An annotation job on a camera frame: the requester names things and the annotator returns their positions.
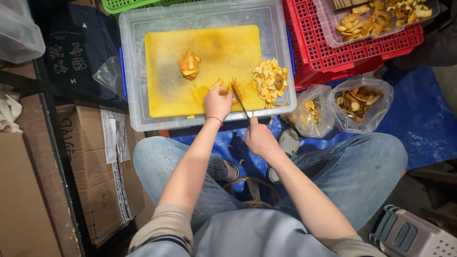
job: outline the white cloth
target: white cloth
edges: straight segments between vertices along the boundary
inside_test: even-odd
[[[19,98],[17,93],[0,91],[0,132],[23,133],[19,125],[14,123],[22,112]]]

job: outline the forearm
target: forearm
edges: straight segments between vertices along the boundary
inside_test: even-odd
[[[209,118],[171,174],[158,205],[179,205],[193,212],[205,180],[209,157],[221,123]]]
[[[325,245],[336,239],[357,235],[346,217],[331,200],[280,149],[267,162],[275,169],[309,232]]]

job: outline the grey shirt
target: grey shirt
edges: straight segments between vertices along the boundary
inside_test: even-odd
[[[327,248],[303,223],[271,209],[243,209],[211,217],[195,234],[191,214],[176,205],[158,206],[152,220],[130,245],[130,257],[385,257],[360,237],[338,240]]]

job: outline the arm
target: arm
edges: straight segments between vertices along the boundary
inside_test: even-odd
[[[203,128],[171,174],[160,197],[159,205],[174,204],[191,214],[194,210],[205,180],[209,157],[221,121],[230,113],[232,95],[221,96],[227,89],[216,87],[203,98],[207,118]]]
[[[346,217],[279,147],[267,126],[251,118],[246,144],[275,169],[309,232],[324,245],[357,235]]]

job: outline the grey plastic stool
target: grey plastic stool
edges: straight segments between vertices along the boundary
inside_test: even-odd
[[[457,238],[417,217],[386,205],[370,242],[390,257],[457,257]]]

